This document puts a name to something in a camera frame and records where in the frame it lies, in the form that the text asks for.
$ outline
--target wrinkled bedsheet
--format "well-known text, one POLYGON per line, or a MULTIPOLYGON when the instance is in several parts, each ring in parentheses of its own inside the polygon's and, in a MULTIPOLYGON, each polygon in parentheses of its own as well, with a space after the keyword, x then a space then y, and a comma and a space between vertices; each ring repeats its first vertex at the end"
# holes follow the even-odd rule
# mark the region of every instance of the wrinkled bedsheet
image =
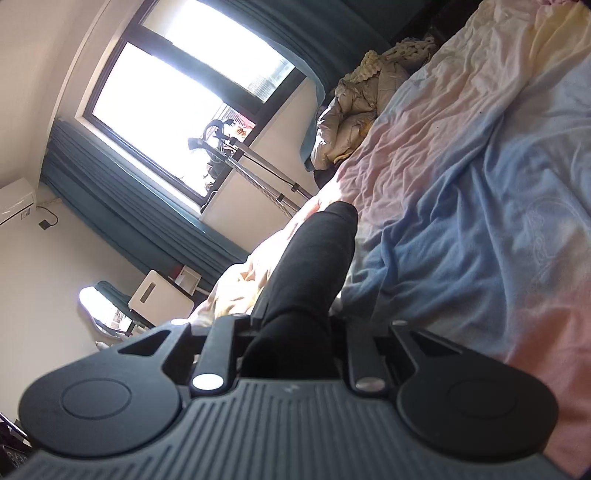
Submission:
POLYGON ((405 82, 335 178, 194 317, 248 311, 293 232, 360 212, 344 317, 409 321, 544 381, 546 454, 591 461, 591 15, 485 0, 405 82))

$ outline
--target white wall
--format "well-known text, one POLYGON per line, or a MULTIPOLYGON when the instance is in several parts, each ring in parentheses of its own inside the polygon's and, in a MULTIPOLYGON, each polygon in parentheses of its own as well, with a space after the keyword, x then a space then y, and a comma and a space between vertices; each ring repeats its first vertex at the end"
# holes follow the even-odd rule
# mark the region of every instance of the white wall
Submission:
MULTIPOLYGON (((316 89, 306 79, 282 106, 251 148, 298 182, 308 192, 318 192, 314 177, 300 160, 300 146, 316 113, 316 89)), ((298 205, 304 199, 270 173, 244 159, 241 163, 298 205)), ((237 173, 231 173, 218 194, 205 209, 202 221, 248 252, 287 224, 283 214, 254 186, 237 173)))
POLYGON ((0 411, 12 419, 33 380, 105 340, 79 307, 80 290, 107 280, 132 294, 144 278, 64 204, 49 208, 59 223, 46 231, 38 223, 53 218, 40 209, 0 227, 0 411))
POLYGON ((1 184, 25 177, 36 187, 66 79, 107 2, 0 1, 1 184))

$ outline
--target bright window glass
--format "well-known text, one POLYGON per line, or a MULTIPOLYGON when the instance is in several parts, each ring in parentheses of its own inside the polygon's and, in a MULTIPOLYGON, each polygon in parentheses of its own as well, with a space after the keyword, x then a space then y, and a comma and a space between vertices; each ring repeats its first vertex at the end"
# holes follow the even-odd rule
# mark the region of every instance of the bright window glass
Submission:
POLYGON ((209 156, 189 151, 187 139, 201 137, 213 119, 234 119, 226 133, 242 140, 255 126, 193 79, 131 44, 113 67, 93 114, 203 197, 213 183, 209 156))
POLYGON ((79 298, 80 303, 88 313, 103 325, 112 328, 113 330, 121 330, 123 332, 125 332, 129 328, 129 325, 131 325, 131 319, 126 317, 96 288, 83 288, 80 291, 79 298))
POLYGON ((294 68, 264 40, 197 0, 160 0, 144 26, 263 102, 294 68))

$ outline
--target round black pad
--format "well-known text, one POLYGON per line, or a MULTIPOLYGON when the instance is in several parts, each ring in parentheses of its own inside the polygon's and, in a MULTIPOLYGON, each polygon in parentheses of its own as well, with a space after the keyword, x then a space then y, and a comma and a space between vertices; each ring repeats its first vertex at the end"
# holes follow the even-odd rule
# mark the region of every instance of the round black pad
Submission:
POLYGON ((37 446, 87 458, 120 455, 148 443, 179 410, 178 390, 158 362, 114 349, 40 378, 19 406, 37 446))
POLYGON ((431 447, 487 462, 543 450, 558 416, 542 382, 469 351, 421 358, 398 392, 397 408, 431 447))
POLYGON ((131 402, 131 391, 121 382, 106 378, 83 380, 66 388, 61 406, 73 417, 102 420, 121 413, 131 402))

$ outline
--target leg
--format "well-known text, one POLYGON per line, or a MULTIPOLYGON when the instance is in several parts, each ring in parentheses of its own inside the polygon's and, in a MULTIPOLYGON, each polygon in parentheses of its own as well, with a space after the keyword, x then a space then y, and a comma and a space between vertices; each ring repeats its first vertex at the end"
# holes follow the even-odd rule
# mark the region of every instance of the leg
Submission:
POLYGON ((261 331, 246 350, 243 376, 337 376, 328 312, 353 259, 357 221, 355 207, 336 202, 300 226, 255 305, 261 331))

